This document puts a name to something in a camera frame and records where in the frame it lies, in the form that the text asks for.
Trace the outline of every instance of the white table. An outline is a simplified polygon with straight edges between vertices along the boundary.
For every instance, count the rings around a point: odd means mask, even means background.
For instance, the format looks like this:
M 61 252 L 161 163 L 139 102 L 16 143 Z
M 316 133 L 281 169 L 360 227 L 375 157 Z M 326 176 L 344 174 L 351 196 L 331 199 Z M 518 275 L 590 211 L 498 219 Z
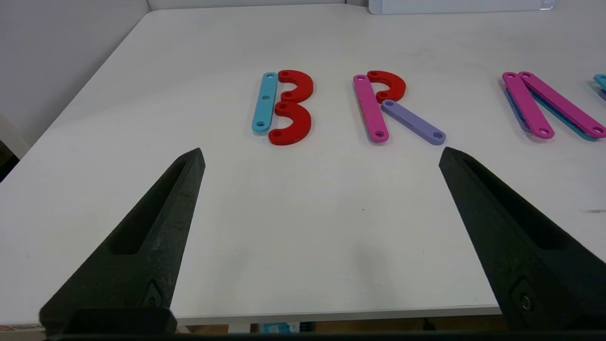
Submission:
M 606 2 L 550 12 L 373 16 L 350 5 L 148 14 L 0 185 L 0 323 L 39 308 L 180 154 L 207 162 L 171 310 L 179 323 L 492 314 L 499 309 L 432 146 L 385 116 L 368 142 L 351 79 L 400 103 L 606 259 L 606 144 L 551 114 L 531 141 L 501 74 L 529 70 L 606 123 Z M 315 82 L 307 138 L 252 133 L 261 75 Z M 291 89 L 291 84 L 284 86 Z M 275 126 L 289 120 L 277 118 Z

